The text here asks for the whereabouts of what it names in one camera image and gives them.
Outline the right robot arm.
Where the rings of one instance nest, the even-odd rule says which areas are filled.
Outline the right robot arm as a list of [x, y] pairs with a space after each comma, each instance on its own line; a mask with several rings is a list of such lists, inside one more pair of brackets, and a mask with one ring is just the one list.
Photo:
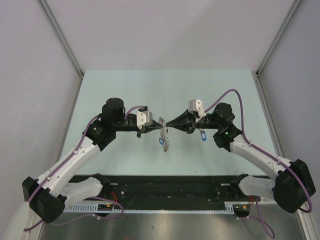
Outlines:
[[196, 129], [214, 129], [213, 139], [218, 148], [238, 155], [262, 170], [270, 181], [248, 174], [239, 175], [230, 188], [231, 196], [242, 201], [249, 195], [275, 201], [288, 213], [295, 213], [304, 203], [310, 203], [316, 188], [307, 164], [270, 153], [248, 140], [234, 123], [232, 107], [219, 103], [212, 113], [187, 109], [166, 125], [187, 134]]

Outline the round metal keyring disc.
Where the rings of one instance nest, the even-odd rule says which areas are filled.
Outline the round metal keyring disc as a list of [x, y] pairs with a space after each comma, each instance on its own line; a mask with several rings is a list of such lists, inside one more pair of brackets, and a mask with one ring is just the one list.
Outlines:
[[162, 128], [160, 129], [160, 138], [164, 139], [164, 145], [162, 145], [163, 151], [166, 153], [169, 150], [169, 138], [168, 138], [168, 128], [166, 126], [166, 121], [159, 117], [159, 123], [162, 124]]

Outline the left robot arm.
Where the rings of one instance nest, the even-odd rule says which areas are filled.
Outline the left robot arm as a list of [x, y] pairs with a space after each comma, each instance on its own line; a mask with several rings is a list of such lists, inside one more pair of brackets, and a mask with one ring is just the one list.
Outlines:
[[55, 221], [67, 204], [73, 204], [64, 188], [82, 166], [101, 153], [116, 138], [117, 132], [142, 134], [160, 130], [163, 126], [153, 120], [147, 106], [134, 106], [126, 111], [124, 101], [113, 97], [102, 106], [102, 111], [89, 121], [73, 149], [49, 170], [22, 182], [24, 200], [43, 222]]

